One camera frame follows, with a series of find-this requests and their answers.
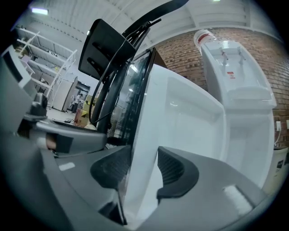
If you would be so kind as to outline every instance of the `trash can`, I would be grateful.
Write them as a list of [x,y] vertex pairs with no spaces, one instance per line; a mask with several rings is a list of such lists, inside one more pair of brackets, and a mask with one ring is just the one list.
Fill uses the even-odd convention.
[[288,148],[275,147],[263,191],[268,195],[276,193],[283,185],[289,171]]

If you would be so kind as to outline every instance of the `white ceiling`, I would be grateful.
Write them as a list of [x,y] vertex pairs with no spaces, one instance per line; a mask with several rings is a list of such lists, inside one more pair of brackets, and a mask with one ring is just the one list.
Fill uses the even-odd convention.
[[[102,18],[119,33],[141,16],[169,0],[38,0],[33,6],[48,9],[49,14],[27,10],[19,21],[27,29],[77,49],[77,61],[93,22]],[[189,0],[180,9],[162,17],[154,25],[139,51],[175,35],[212,27],[239,27],[279,38],[266,15],[249,0]]]

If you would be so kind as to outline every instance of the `brick wall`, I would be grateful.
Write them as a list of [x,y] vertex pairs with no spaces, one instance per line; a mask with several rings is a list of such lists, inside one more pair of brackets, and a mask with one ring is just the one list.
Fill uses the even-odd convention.
[[[273,89],[277,107],[273,110],[275,121],[281,121],[278,146],[289,147],[289,56],[278,40],[262,33],[237,28],[214,28],[210,30],[220,40],[241,43],[263,69]],[[167,67],[207,90],[202,57],[193,37],[188,32],[157,44],[155,47]]]

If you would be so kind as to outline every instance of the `power plug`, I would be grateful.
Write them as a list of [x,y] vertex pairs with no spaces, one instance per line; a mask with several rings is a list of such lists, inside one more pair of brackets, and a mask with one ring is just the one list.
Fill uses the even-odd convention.
[[281,122],[280,121],[276,121],[276,130],[281,131]]

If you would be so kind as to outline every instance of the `water dispenser tap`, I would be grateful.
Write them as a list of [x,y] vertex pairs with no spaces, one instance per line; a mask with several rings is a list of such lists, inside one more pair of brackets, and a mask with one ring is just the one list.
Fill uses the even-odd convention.
[[243,53],[241,52],[241,47],[238,47],[238,53],[241,56],[241,59],[239,61],[239,64],[243,65],[243,60],[246,60]]
[[223,49],[221,47],[220,47],[220,51],[221,51],[222,57],[224,58],[223,65],[226,65],[227,64],[227,60],[229,60],[229,59],[228,59],[226,53],[223,51]]

